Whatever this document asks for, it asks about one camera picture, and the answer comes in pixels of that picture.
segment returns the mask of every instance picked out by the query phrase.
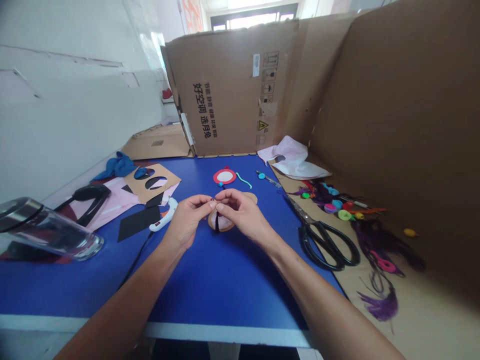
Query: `white glue gun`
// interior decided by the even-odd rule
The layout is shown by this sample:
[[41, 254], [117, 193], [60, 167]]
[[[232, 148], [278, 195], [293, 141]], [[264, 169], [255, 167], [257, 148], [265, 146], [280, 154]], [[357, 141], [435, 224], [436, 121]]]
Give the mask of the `white glue gun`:
[[168, 199], [168, 206], [170, 206], [170, 209], [168, 209], [168, 212], [165, 214], [164, 217], [162, 217], [160, 219], [160, 221], [158, 221], [158, 222], [156, 222], [156, 223], [154, 223], [154, 224], [152, 224], [148, 227], [150, 229], [150, 231], [156, 233], [158, 230], [160, 230], [165, 225], [167, 225], [170, 222], [170, 220], [172, 220], [172, 218], [174, 216], [174, 212], [177, 209], [178, 205], [179, 205], [179, 203], [177, 202], [177, 200], [175, 200], [173, 197], [170, 197]]

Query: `cardboard wall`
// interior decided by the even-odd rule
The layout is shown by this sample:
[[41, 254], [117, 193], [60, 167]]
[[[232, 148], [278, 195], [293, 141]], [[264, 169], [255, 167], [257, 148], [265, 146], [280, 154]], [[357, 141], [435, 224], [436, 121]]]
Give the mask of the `cardboard wall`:
[[310, 151], [480, 284], [480, 3], [401, 0], [355, 19]]
[[356, 16], [344, 14], [299, 22], [285, 112], [278, 120], [275, 144], [289, 135], [307, 145], [343, 40]]

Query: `blue fabric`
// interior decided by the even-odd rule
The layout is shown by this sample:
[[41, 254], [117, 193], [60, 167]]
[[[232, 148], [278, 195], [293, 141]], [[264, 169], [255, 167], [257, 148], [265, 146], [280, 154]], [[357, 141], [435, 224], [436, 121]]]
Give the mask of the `blue fabric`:
[[[101, 180], [111, 178], [113, 175], [124, 178], [131, 172], [135, 171], [137, 167], [130, 158], [121, 151], [116, 152], [116, 158], [112, 157], [106, 162], [106, 170], [99, 173], [92, 180]], [[135, 179], [141, 178], [147, 173], [146, 167], [140, 167], [135, 175]]]

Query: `cardboard floor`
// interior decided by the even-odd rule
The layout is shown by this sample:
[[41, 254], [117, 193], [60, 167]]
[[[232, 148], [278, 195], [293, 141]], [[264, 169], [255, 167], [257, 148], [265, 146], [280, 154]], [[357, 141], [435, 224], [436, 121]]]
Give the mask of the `cardboard floor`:
[[[301, 181], [290, 179], [273, 168], [279, 182], [287, 192], [296, 192]], [[348, 192], [342, 179], [332, 176], [329, 184], [334, 184], [341, 193], [361, 196]], [[338, 219], [322, 211], [311, 199], [292, 196], [295, 201], [315, 220], [321, 220], [349, 236], [358, 246], [357, 237], [347, 221]], [[446, 258], [436, 254], [435, 249], [427, 248], [422, 237], [408, 238], [402, 233], [402, 226], [396, 225], [388, 215], [382, 216], [384, 225], [400, 239], [415, 248], [426, 260], [427, 270], [418, 273], [412, 270], [402, 258], [392, 256], [398, 263], [405, 278], [389, 275], [396, 289], [399, 310], [390, 322], [379, 322], [365, 308], [357, 292], [367, 296], [373, 294], [365, 287], [370, 286], [370, 264], [361, 254], [360, 265], [346, 267], [335, 272], [340, 285], [357, 307], [373, 324], [401, 351], [407, 359], [474, 359], [480, 353], [480, 293], [450, 264]], [[342, 241], [336, 241], [344, 254], [349, 254]], [[467, 249], [455, 248], [452, 239], [452, 256], [461, 256]]]

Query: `red ring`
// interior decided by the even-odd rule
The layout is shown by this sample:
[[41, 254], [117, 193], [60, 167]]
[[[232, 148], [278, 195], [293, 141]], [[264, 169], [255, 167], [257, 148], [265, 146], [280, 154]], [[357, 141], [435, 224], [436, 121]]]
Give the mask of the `red ring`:
[[[220, 173], [224, 173], [224, 172], [229, 172], [230, 174], [233, 175], [233, 177], [228, 180], [228, 181], [220, 181], [218, 179]], [[220, 184], [220, 183], [223, 183], [223, 184], [230, 184], [230, 183], [233, 183], [234, 180], [237, 178], [237, 174], [235, 174], [232, 170], [230, 170], [228, 167], [222, 169], [222, 170], [218, 170], [215, 175], [213, 175], [213, 181], [216, 182], [217, 184]]]

